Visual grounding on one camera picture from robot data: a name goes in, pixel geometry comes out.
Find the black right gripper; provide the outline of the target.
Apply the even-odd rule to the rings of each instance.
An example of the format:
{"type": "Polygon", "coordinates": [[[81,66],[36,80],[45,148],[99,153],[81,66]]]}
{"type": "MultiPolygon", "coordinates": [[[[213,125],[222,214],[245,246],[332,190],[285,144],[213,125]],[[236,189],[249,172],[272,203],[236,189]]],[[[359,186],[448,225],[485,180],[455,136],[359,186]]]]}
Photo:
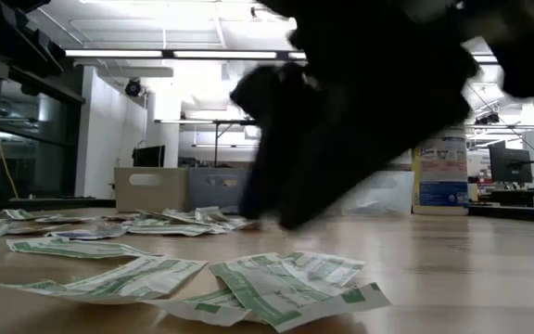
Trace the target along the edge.
{"type": "Polygon", "coordinates": [[[320,81],[402,91],[367,102],[333,90],[314,125],[316,90],[298,63],[261,65],[237,84],[231,100],[261,130],[239,212],[278,212],[281,227],[297,230],[406,150],[462,122],[470,108],[461,91],[478,65],[457,39],[392,0],[289,0],[289,9],[297,22],[290,41],[320,81]]]}

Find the clear plastic bin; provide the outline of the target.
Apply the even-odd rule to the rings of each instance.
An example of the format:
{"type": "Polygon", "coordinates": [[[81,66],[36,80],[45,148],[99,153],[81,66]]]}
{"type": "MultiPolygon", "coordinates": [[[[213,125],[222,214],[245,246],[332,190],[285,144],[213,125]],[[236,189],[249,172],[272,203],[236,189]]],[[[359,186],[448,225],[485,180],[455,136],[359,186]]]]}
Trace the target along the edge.
{"type": "Polygon", "coordinates": [[[414,173],[383,171],[359,183],[340,201],[345,216],[402,217],[412,213],[414,173]]]}

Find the dark grey plastic bin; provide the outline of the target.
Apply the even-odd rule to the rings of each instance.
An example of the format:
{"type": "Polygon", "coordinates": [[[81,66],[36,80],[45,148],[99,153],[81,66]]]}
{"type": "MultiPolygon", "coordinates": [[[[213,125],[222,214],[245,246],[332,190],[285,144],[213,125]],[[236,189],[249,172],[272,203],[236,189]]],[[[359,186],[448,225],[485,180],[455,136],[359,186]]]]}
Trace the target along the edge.
{"type": "Polygon", "coordinates": [[[237,168],[190,168],[188,199],[191,209],[217,206],[237,213],[248,171],[237,168]]]}

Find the disinfecting wipes canister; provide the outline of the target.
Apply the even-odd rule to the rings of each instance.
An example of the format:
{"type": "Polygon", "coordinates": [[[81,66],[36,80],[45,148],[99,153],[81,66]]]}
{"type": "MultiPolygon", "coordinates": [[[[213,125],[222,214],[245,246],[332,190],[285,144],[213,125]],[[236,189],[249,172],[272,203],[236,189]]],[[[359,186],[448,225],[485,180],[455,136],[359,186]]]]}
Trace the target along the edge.
{"type": "Polygon", "coordinates": [[[412,150],[414,214],[468,214],[466,153],[463,125],[449,127],[412,150]]]}

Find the black bar LED light strip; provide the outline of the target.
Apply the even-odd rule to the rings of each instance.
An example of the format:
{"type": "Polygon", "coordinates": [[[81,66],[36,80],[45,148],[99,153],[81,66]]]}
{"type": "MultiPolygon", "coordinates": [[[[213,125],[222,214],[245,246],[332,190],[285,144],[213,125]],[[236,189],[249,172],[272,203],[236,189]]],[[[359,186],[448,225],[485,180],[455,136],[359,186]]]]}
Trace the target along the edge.
{"type": "Polygon", "coordinates": [[[261,60],[304,61],[306,56],[299,51],[257,50],[196,50],[196,49],[66,49],[70,58],[141,58],[184,60],[261,60]]]}

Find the black computer monitor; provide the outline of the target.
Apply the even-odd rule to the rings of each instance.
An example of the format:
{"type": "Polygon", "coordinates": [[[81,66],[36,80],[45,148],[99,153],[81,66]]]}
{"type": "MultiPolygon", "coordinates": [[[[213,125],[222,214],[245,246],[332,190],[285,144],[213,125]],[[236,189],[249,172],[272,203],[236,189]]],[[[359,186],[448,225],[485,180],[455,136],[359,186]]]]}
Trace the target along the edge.
{"type": "Polygon", "coordinates": [[[163,167],[165,147],[135,148],[132,153],[134,167],[163,167]]]}
{"type": "Polygon", "coordinates": [[[494,183],[533,182],[530,153],[527,150],[506,148],[498,144],[489,146],[489,165],[494,183]]]}

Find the light grey plastic bin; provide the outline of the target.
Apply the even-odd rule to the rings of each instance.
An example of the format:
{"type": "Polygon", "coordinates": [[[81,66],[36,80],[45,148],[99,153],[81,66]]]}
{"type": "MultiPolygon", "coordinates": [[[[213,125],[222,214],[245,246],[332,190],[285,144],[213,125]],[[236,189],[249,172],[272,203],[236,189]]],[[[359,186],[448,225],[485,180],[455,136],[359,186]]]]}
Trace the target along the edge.
{"type": "Polygon", "coordinates": [[[188,171],[181,168],[115,168],[115,201],[118,212],[162,212],[187,208],[188,171]]]}

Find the black round ceiling spotlight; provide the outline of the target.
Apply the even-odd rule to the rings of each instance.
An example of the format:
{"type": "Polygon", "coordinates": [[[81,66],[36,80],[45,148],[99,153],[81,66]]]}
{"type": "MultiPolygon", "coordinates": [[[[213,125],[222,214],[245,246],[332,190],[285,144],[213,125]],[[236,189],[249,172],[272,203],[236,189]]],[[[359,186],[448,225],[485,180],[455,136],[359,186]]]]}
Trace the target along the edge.
{"type": "Polygon", "coordinates": [[[145,92],[144,87],[141,84],[140,78],[130,78],[128,83],[124,87],[124,93],[130,97],[139,97],[145,92]]]}

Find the black distant workstation frame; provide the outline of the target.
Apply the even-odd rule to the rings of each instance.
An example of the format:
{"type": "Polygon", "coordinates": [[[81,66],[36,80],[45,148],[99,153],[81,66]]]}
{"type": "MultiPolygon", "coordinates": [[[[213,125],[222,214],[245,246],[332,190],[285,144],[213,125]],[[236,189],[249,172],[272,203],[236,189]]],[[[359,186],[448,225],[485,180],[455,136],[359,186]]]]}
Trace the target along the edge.
{"type": "Polygon", "coordinates": [[[169,124],[212,124],[215,127],[214,130],[214,143],[211,146],[213,148],[213,166],[218,163],[218,149],[219,138],[226,133],[233,125],[239,126],[254,126],[257,125],[255,120],[155,120],[154,123],[169,123],[169,124]]]}

